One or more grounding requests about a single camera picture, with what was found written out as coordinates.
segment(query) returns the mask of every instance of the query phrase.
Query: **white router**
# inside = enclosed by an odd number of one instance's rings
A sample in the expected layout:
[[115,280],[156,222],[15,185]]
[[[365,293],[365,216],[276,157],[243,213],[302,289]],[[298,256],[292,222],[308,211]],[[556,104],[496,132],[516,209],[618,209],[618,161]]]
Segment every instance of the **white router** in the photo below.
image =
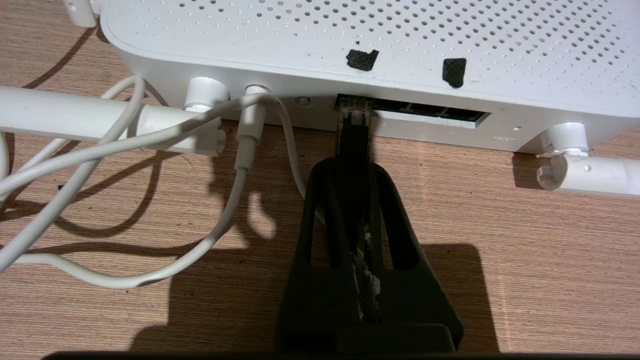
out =
[[[99,17],[131,72],[172,107],[185,107],[195,78],[214,79],[231,98],[260,85],[295,126],[335,130],[337,101],[366,97],[374,135],[548,154],[546,189],[640,195],[634,161],[585,163],[596,160],[589,146],[640,124],[640,1],[64,2],[80,26]],[[91,136],[66,131],[98,139],[105,121]],[[46,126],[23,121],[12,131]],[[209,143],[170,149],[215,154],[220,139]],[[569,171],[580,184],[564,182]],[[612,176],[620,188],[611,190]]]

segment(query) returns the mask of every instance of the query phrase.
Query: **wooden table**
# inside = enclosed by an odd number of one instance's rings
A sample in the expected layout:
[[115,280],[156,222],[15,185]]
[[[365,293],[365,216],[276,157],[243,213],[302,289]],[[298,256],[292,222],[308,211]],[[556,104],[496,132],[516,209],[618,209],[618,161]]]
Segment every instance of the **wooden table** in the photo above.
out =
[[[60,1],[0,1],[0,85],[99,96],[128,71]],[[233,139],[235,124],[224,130]],[[296,129],[305,176],[333,152],[331,133]],[[8,135],[13,168],[48,139]],[[640,129],[594,153],[640,158]],[[71,144],[66,150],[91,144]],[[106,158],[35,248],[97,270],[169,263],[216,223],[235,141],[219,158],[149,150]],[[640,352],[640,202],[544,192],[526,155],[373,141],[416,235],[465,324],[462,349]],[[0,243],[17,234],[72,170],[12,197]],[[265,128],[233,228],[171,280],[134,290],[87,285],[48,266],[0,275],[0,357],[57,350],[270,351],[302,199],[279,127]]]

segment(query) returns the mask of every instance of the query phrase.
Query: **wood grain surface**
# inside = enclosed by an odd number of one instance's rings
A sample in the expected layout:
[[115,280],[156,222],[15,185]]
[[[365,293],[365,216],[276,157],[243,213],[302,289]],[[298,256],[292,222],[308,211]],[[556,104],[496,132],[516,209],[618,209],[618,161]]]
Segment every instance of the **wood grain surface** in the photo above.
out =
[[[56,0],[0,1],[0,85],[99,96],[128,75],[94,29]],[[233,139],[235,124],[224,123]],[[296,129],[305,176],[332,133]],[[8,134],[13,169],[48,139]],[[594,150],[640,158],[640,129]],[[91,144],[72,143],[66,151]],[[34,246],[112,274],[169,263],[216,223],[235,142],[219,158],[149,150],[106,158]],[[465,325],[464,351],[640,352],[640,202],[542,191],[528,155],[373,141],[416,235]],[[73,169],[7,202],[7,243]],[[48,266],[0,274],[0,358],[59,350],[270,351],[300,225],[284,136],[265,128],[233,228],[173,279],[134,290],[87,285]]]

